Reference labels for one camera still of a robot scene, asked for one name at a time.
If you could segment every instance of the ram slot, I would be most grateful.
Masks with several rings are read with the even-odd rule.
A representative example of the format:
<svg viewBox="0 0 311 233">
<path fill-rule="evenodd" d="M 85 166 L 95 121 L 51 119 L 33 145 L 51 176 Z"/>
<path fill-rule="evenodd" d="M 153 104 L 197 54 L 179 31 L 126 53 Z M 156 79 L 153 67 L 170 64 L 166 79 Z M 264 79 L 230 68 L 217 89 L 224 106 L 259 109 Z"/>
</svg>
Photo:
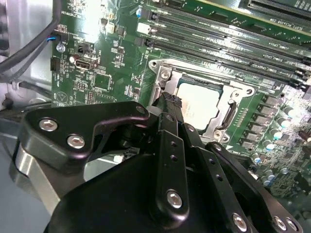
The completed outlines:
<svg viewBox="0 0 311 233">
<path fill-rule="evenodd" d="M 301 68 L 302 65 L 297 59 L 282 56 L 280 54 L 255 48 L 243 43 L 234 42 L 230 38 L 223 38 L 221 36 L 206 33 L 202 34 L 194 30 L 191 30 L 190 32 L 187 31 L 187 29 L 184 30 L 175 27 L 167 27 L 165 29 L 157 28 L 157 30 L 160 33 L 183 38 L 185 40 L 193 41 L 199 43 L 200 45 L 213 47 L 219 50 L 227 50 L 232 54 L 261 61 L 293 72 L 296 70 L 296 67 Z"/>
<path fill-rule="evenodd" d="M 297 17 L 294 17 L 294 16 L 289 16 L 289 15 L 286 15 L 286 14 L 281 13 L 279 11 L 269 10 L 269 9 L 266 9 L 265 7 L 258 6 L 258 5 L 255 5 L 255 4 L 249 4 L 248 7 L 251 8 L 251 9 L 254 9 L 256 11 L 259 11 L 259 12 L 261 11 L 261 12 L 267 13 L 267 14 L 272 15 L 274 17 L 286 19 L 286 20 L 288 20 L 290 22 L 296 22 L 296 23 L 299 23 L 299 24 L 302 24 L 302 25 L 309 25 L 310 24 L 309 21 L 306 21 L 304 19 L 297 18 Z"/>
<path fill-rule="evenodd" d="M 285 69 L 281 69 L 276 66 L 271 66 L 269 64 L 265 64 L 263 62 L 258 62 L 253 59 L 245 58 L 242 56 L 230 54 L 227 51 L 219 50 L 219 49 L 213 49 L 211 47 L 202 46 L 201 44 L 195 43 L 193 41 L 186 40 L 182 37 L 175 36 L 169 36 L 167 34 L 156 33 L 152 36 L 153 39 L 158 40 L 164 40 L 170 44 L 180 46 L 182 49 L 189 49 L 193 52 L 198 52 L 199 54 L 207 54 L 209 55 L 209 59 L 212 59 L 214 61 L 218 61 L 224 64 L 228 64 L 230 66 L 235 66 L 238 68 L 245 68 L 245 67 L 251 67 L 253 68 L 253 72 L 264 74 L 267 76 L 275 77 L 276 75 L 279 78 L 297 78 L 297 76 L 294 74 L 294 72 L 290 72 Z"/>
<path fill-rule="evenodd" d="M 274 12 L 280 12 L 283 15 L 288 15 L 288 17 L 295 17 L 295 18 L 303 18 L 305 20 L 311 20 L 311 13 L 308 11 L 304 11 L 295 7 L 283 5 L 280 3 L 276 3 L 271 0 L 251 0 L 249 4 L 254 6 L 259 6 L 264 8 L 264 12 L 269 13 L 269 10 Z"/>
<path fill-rule="evenodd" d="M 311 57 L 311 51 L 302 46 L 279 41 L 264 35 L 240 29 L 235 26 L 219 23 L 207 18 L 199 17 L 171 7 L 162 6 L 161 10 L 155 10 L 155 12 L 160 14 L 160 19 L 163 21 L 172 20 L 184 25 L 188 25 L 189 27 L 200 28 L 206 32 L 231 36 L 238 41 L 243 41 L 248 44 L 261 45 L 262 47 L 285 54 L 290 54 L 297 58 L 302 58 L 303 56 Z"/>
<path fill-rule="evenodd" d="M 240 77 L 249 83 L 258 84 L 258 83 L 256 83 L 256 79 L 258 79 L 259 77 L 261 77 L 261 80 L 266 79 L 267 76 L 269 76 L 269 78 L 272 80 L 280 81 L 284 84 L 288 84 L 290 82 L 290 79 L 288 79 L 288 78 L 285 78 L 285 77 L 282 77 L 282 76 L 279 76 L 276 74 L 272 75 L 269 72 L 258 70 L 256 68 L 248 67 L 245 65 L 238 65 L 238 64 L 231 62 L 231 61 L 222 60 L 220 62 L 219 60 L 215 59 L 215 57 L 210 56 L 208 54 L 196 52 L 196 51 L 193 51 L 193 50 L 188 49 L 188 48 L 181 48 L 175 44 L 168 43 L 167 41 L 155 40 L 153 42 L 152 47 L 165 50 L 166 52 L 170 51 L 173 54 L 177 53 L 177 54 L 185 55 L 187 57 L 195 58 L 194 62 L 209 64 L 208 68 L 211 68 L 213 70 L 223 72 L 224 70 L 229 69 L 230 72 L 226 72 L 227 74 L 231 74 L 231 75 L 235 75 L 237 77 Z"/>
</svg>

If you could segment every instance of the cpu socket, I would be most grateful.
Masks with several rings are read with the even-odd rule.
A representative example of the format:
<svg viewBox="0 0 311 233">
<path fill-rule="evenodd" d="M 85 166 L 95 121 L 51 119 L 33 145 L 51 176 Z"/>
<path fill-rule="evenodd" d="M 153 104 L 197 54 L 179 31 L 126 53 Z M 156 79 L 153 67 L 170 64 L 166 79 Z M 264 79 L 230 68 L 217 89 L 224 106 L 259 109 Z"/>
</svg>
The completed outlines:
<svg viewBox="0 0 311 233">
<path fill-rule="evenodd" d="M 182 99 L 182 114 L 186 123 L 194 126 L 203 142 L 226 142 L 226 134 L 243 98 L 254 95 L 252 86 L 203 66 L 176 59 L 149 62 L 156 74 L 149 105 L 162 92 Z"/>
</svg>

